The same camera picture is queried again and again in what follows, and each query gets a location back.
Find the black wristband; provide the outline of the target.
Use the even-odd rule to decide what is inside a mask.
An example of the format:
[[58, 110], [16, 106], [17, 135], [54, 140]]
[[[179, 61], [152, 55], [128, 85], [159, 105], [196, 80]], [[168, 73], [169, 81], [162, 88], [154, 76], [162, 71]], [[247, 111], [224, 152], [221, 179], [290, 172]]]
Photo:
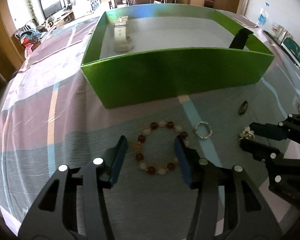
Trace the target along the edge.
[[253, 34], [253, 32], [250, 31], [249, 29], [246, 29], [246, 28], [240, 29], [238, 31], [238, 33], [234, 36], [234, 39], [231, 42], [229, 48], [243, 50], [245, 47], [245, 44], [251, 34]]

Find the plastic water bottle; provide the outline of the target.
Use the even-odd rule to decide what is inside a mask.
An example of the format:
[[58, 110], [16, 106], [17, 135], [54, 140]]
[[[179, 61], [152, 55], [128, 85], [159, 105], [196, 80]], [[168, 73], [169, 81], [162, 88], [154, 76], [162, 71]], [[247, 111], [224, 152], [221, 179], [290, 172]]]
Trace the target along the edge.
[[257, 19], [257, 25], [259, 27], [263, 27], [268, 19], [268, 15], [269, 15], [269, 3], [265, 3], [264, 7], [261, 8], [258, 19]]

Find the green book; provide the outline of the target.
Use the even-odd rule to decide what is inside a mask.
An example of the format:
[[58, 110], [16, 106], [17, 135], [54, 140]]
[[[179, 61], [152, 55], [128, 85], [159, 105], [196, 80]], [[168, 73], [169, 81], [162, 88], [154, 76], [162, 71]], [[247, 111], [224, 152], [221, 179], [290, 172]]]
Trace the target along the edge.
[[291, 37], [287, 37], [281, 43], [281, 47], [285, 50], [290, 59], [300, 68], [299, 45]]

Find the green cardboard box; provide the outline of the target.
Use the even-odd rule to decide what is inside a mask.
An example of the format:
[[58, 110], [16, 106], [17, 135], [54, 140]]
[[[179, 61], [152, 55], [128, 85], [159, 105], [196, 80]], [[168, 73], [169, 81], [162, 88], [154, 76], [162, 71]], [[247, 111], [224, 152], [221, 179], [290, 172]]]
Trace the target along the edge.
[[[114, 23], [128, 16], [134, 48], [114, 49]], [[230, 49], [239, 23], [221, 11], [185, 4], [142, 4], [105, 12], [81, 69], [105, 108], [257, 83], [274, 60], [251, 34]]]

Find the chair with colourful clothes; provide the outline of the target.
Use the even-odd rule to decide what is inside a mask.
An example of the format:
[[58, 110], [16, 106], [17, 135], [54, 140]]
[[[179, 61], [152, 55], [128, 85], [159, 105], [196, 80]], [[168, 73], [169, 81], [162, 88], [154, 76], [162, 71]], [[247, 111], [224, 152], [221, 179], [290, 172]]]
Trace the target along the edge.
[[34, 23], [34, 20], [26, 22], [26, 24], [15, 32], [15, 37], [24, 47], [24, 56], [29, 55], [41, 44], [42, 38], [47, 34], [47, 28], [44, 25]]

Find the striped plaid tablecloth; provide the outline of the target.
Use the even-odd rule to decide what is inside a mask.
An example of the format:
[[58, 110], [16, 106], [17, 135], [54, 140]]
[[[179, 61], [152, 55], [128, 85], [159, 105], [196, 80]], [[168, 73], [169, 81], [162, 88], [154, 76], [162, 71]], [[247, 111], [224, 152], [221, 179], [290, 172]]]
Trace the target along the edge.
[[197, 193], [179, 170], [149, 175], [133, 146], [150, 123], [174, 122], [202, 157], [226, 168], [242, 165], [263, 193], [281, 229], [299, 210], [269, 191], [263, 164], [238, 145], [251, 122], [278, 123], [300, 105], [300, 70], [260, 29], [255, 35], [275, 59], [253, 85], [106, 109], [80, 64], [96, 20], [72, 23], [30, 56], [0, 103], [0, 210], [18, 231], [30, 206], [59, 165], [80, 167], [114, 147], [124, 135], [129, 149], [119, 181], [107, 190], [116, 239], [183, 239]]

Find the white watch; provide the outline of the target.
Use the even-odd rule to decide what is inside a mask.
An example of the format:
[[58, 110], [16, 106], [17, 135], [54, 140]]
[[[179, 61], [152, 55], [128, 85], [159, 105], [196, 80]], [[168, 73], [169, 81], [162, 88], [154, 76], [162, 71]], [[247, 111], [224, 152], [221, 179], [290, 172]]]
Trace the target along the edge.
[[128, 16], [119, 17], [114, 23], [114, 49], [118, 53], [128, 52], [134, 48], [134, 42], [127, 35]]

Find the black television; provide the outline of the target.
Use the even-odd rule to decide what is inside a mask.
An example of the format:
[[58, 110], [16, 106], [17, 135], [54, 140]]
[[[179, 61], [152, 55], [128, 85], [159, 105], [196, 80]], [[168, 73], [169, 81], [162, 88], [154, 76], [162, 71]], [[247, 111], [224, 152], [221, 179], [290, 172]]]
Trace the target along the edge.
[[61, 0], [39, 0], [39, 3], [46, 20], [63, 9]]

